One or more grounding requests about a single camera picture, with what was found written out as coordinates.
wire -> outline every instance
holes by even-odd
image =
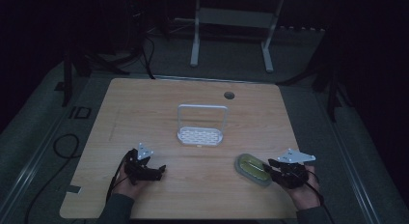
[[[121,160],[121,163],[120,163],[120,165],[118,166],[117,171],[115,172],[114,177],[112,177],[112,180],[111,180],[111,182],[110,182],[110,184],[109,184],[108,191],[106,192],[105,204],[108,203],[108,199],[111,197],[111,193],[112,193],[112,190],[114,189],[114,187],[117,186],[120,182],[122,182],[122,181],[120,181],[120,182],[118,182],[118,183],[115,184],[115,182],[117,181],[117,176],[118,176],[118,174],[120,173],[121,167],[123,166],[123,163],[125,162],[125,159],[126,159],[126,155],[125,155],[125,156],[123,157],[123,159]]]
[[[60,154],[60,153],[58,152],[58,150],[57,150],[57,144],[58,144],[58,142],[60,142],[61,139],[66,138],[66,137],[73,137],[73,138],[75,139],[75,142],[76,142],[76,143],[75,143],[75,148],[74,148],[74,150],[72,151],[72,153],[71,153],[69,156],[65,156],[65,155],[63,155],[63,154]],[[78,137],[77,137],[76,135],[74,135],[74,134],[65,134],[65,135],[62,135],[62,136],[58,137],[58,138],[54,141],[54,144],[53,144],[54,153],[55,153],[57,156],[61,157],[61,158],[65,158],[67,161],[66,161],[66,162],[63,164],[63,166],[61,166],[60,169],[51,177],[51,179],[49,179],[49,180],[42,186],[42,188],[40,189],[40,191],[36,194],[36,196],[34,197],[34,199],[31,201],[31,203],[30,203],[30,205],[29,205],[29,207],[28,207],[28,209],[27,209],[27,211],[26,211],[26,213],[25,213],[25,216],[24,216],[24,223],[26,223],[26,224],[29,223],[30,211],[31,211],[31,209],[33,208],[33,205],[36,203],[37,199],[40,197],[40,195],[42,194],[42,192],[45,190],[45,188],[57,177],[57,175],[59,175],[59,174],[61,173],[61,171],[63,171],[63,169],[69,164],[69,162],[70,162],[72,159],[81,157],[81,154],[75,155],[76,152],[77,152],[77,150],[78,150],[78,147],[79,147],[79,139],[78,139]]]
[[[313,174],[314,176],[315,176],[315,178],[316,178],[316,181],[319,183],[319,178],[318,178],[318,176],[315,174],[315,173],[313,173],[313,172],[311,172],[310,170],[305,170],[306,172],[309,172],[309,173],[311,173],[311,174]],[[295,176],[296,178],[298,178],[299,180],[301,180],[301,181],[303,181],[298,175],[296,175],[296,174],[294,174],[293,172],[291,172],[291,174],[293,175],[293,176]],[[325,211],[327,212],[327,214],[328,214],[328,217],[330,218],[330,221],[331,221],[331,223],[335,223],[334,222],[334,218],[332,217],[332,215],[331,215],[331,213],[328,211],[328,208],[325,206],[325,204],[324,204],[324,196],[322,196],[319,192],[318,192],[318,190],[316,190],[312,185],[310,185],[308,182],[306,182],[306,181],[303,181],[303,183],[307,186],[307,187],[309,187],[315,194],[316,194],[316,196],[318,197],[318,199],[319,199],[319,204],[322,206],[322,207],[324,207],[324,209],[325,209]]]
[[[128,178],[129,178],[129,177],[126,176],[126,178],[124,178],[124,179],[120,180],[119,182],[117,182],[117,183],[112,187],[112,189],[114,189],[118,184],[120,184],[121,182],[125,181],[125,180],[128,179]]]
[[[150,76],[150,79],[155,79],[155,77],[153,76],[153,74],[152,74],[152,72],[151,72],[151,70],[150,70],[150,62],[151,62],[151,60],[152,60],[152,56],[153,56],[153,52],[154,52],[154,42],[150,39],[150,38],[148,38],[148,37],[146,37],[146,39],[148,40],[148,41],[150,41],[150,43],[151,43],[151,45],[152,45],[152,51],[151,51],[151,53],[150,53],[150,56],[149,56],[149,58],[147,58],[147,54],[146,54],[146,52],[145,52],[145,49],[144,49],[144,47],[142,47],[142,54],[143,54],[143,56],[144,56],[144,60],[145,60],[145,64],[143,64],[142,62],[142,65],[145,67],[145,69],[147,70],[147,74]]]

tabletop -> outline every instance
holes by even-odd
[[[228,107],[223,141],[214,147],[181,144],[177,139],[177,108],[181,104]],[[185,118],[189,122],[194,115],[186,113]],[[220,125],[217,114],[197,115],[207,118],[190,125]],[[121,159],[139,143],[154,151],[149,168],[167,168],[162,180],[152,182],[138,197],[132,218],[295,217],[294,205],[278,185],[261,186],[234,169],[241,154],[266,162],[287,149],[298,150],[275,85],[114,79],[71,181],[81,191],[67,193],[60,214],[64,218],[98,218]]]

human hand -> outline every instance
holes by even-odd
[[[313,166],[305,165],[305,167],[306,170],[315,173],[315,168]],[[316,191],[319,191],[318,181],[316,180],[316,177],[311,173],[309,173],[308,183],[314,189],[316,189]],[[320,206],[317,194],[305,184],[301,187],[297,187],[294,189],[288,189],[283,187],[283,190],[285,190],[286,193],[288,193],[289,197],[292,199],[292,202],[294,203],[295,207],[298,210],[306,210]]]
[[[133,200],[136,200],[138,195],[148,184],[150,184],[150,182],[148,181],[137,181],[137,183],[133,185],[130,182],[130,179],[127,177],[123,165],[120,169],[120,175],[115,181],[116,186],[112,190],[112,193],[119,193],[129,198],[132,198]]]

white bracket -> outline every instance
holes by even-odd
[[[279,162],[283,163],[299,163],[315,160],[315,156],[303,154],[292,149],[288,149],[285,154],[277,158]]]
[[[153,155],[153,151],[150,150],[149,148],[145,147],[142,143],[139,143],[138,146],[138,160],[148,158],[151,155]]]

dark background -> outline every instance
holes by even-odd
[[[76,39],[96,52],[126,48],[115,34],[124,32],[127,20],[112,17],[114,11],[119,16],[125,13],[124,4],[103,1],[107,0],[0,0],[0,131],[63,60],[67,40]],[[341,59],[340,82],[406,205],[408,4],[409,0],[286,0],[279,19],[279,25],[286,27],[328,29],[331,41],[326,51]],[[194,0],[168,0],[167,12],[169,18],[192,18]]]

